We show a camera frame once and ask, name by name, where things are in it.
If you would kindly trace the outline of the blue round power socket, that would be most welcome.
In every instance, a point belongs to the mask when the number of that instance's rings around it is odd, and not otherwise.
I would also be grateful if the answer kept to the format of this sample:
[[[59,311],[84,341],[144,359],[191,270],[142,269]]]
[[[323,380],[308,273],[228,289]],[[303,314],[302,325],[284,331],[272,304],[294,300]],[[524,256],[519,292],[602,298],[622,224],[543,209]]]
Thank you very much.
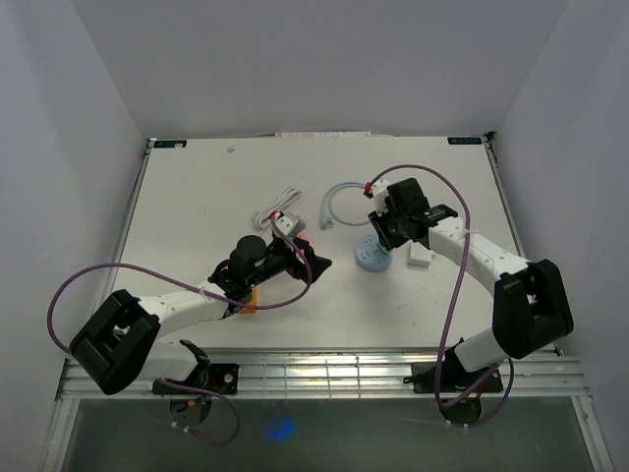
[[[363,270],[382,272],[390,267],[393,255],[380,245],[376,234],[370,234],[356,244],[355,261]]]

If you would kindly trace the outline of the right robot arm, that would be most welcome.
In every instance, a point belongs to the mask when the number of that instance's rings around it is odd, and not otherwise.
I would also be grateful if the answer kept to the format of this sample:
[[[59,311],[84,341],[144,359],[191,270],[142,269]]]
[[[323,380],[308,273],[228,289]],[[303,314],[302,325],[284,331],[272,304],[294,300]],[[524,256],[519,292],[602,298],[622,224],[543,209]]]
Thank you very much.
[[[435,380],[466,390],[487,368],[523,359],[573,331],[556,264],[531,262],[473,233],[454,209],[431,206],[414,178],[379,180],[368,190],[374,201],[369,220],[385,251],[418,243],[457,264],[492,298],[490,326],[441,353],[440,365],[430,371]]]

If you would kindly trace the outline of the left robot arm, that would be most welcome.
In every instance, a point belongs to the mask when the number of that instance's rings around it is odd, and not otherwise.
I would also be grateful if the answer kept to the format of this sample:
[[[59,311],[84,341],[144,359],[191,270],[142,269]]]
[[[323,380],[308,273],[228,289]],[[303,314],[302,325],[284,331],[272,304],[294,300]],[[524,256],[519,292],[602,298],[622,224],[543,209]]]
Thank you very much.
[[[243,308],[254,310],[254,290],[286,273],[312,285],[332,261],[315,254],[300,237],[270,243],[255,235],[241,238],[229,258],[207,282],[190,290],[136,297],[126,289],[111,293],[70,343],[70,354],[108,395],[137,379],[151,380],[157,394],[180,386],[194,393],[217,386],[210,361],[190,340],[164,336],[193,325],[227,319]]]

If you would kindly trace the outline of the white cube charger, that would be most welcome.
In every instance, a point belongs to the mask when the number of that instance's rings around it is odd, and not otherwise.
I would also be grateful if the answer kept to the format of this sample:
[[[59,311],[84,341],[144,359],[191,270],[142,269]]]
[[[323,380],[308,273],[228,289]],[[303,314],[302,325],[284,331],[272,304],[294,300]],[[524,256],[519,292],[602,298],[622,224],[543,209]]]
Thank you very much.
[[[428,268],[432,262],[432,251],[420,243],[409,246],[408,266]]]

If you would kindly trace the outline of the orange power strip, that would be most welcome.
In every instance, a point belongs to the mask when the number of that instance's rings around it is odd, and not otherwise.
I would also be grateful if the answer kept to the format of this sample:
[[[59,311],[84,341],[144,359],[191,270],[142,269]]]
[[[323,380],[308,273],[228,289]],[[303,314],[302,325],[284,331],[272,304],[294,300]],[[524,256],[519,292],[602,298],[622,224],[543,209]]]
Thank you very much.
[[[243,303],[246,307],[238,307],[237,314],[254,314],[257,312],[256,305],[258,301],[257,289],[254,287],[249,295],[245,297]]]

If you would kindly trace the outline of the dark table corner label right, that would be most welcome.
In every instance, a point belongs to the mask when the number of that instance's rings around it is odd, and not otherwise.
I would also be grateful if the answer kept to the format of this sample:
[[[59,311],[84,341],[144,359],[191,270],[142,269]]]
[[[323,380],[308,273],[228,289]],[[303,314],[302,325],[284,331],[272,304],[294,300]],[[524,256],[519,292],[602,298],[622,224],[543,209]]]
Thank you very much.
[[[479,137],[448,137],[451,146],[481,146],[483,140]]]

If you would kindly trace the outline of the dark table corner label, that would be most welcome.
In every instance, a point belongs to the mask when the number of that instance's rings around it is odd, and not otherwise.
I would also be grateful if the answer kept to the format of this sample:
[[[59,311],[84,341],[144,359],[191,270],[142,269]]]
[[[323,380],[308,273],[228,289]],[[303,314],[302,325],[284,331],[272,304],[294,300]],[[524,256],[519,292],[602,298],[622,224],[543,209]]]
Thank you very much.
[[[187,140],[157,140],[153,142],[153,148],[185,148]]]
[[[479,137],[448,137],[451,146],[481,146],[483,140]]]

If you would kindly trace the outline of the papers at table back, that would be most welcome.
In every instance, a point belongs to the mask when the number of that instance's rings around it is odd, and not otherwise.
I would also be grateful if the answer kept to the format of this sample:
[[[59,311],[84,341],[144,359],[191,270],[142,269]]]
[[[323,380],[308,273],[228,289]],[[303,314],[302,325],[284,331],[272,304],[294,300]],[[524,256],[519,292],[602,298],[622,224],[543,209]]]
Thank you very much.
[[[296,131],[296,132],[277,132],[274,138],[282,139],[315,139],[315,138],[368,138],[371,132],[361,131]]]

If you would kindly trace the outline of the dark table corner label left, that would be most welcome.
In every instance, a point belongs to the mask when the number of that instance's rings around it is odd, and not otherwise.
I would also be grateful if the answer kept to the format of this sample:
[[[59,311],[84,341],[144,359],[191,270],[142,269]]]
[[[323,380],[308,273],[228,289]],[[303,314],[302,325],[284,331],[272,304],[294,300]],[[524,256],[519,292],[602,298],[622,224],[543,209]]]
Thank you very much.
[[[157,140],[153,142],[153,148],[185,148],[187,140]]]

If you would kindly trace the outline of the aluminium front rail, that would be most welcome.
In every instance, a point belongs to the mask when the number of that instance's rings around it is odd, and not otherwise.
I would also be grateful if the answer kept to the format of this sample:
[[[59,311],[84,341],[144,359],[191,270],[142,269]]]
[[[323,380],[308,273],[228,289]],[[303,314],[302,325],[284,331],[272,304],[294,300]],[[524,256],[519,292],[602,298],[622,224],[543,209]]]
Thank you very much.
[[[237,399],[412,398],[403,383],[412,366],[429,367],[428,353],[212,353],[213,363],[239,366]],[[511,397],[587,396],[575,357],[543,352],[514,362]]]

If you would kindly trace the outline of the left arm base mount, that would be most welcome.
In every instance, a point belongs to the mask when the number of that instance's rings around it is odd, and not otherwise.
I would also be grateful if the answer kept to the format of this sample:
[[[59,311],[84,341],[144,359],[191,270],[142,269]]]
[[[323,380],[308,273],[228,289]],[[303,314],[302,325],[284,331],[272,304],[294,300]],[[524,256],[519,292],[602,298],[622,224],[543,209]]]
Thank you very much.
[[[240,365],[236,363],[214,363],[197,367],[184,381],[167,381],[172,384],[214,391],[221,394],[236,394],[238,391]]]

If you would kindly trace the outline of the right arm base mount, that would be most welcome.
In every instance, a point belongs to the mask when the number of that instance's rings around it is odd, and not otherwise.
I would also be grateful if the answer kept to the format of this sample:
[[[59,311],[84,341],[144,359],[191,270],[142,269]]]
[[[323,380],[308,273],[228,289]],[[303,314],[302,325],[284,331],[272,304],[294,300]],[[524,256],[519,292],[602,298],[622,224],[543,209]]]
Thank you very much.
[[[470,387],[477,379],[489,371],[483,368],[473,373],[463,372],[462,374],[452,373],[446,367],[441,371],[440,391],[446,393],[461,393]],[[413,363],[411,365],[411,375],[403,379],[404,384],[411,384],[414,393],[433,393],[434,378],[436,373],[435,364]],[[475,392],[482,390],[488,393],[499,393],[504,389],[500,373],[492,373],[480,384]]]

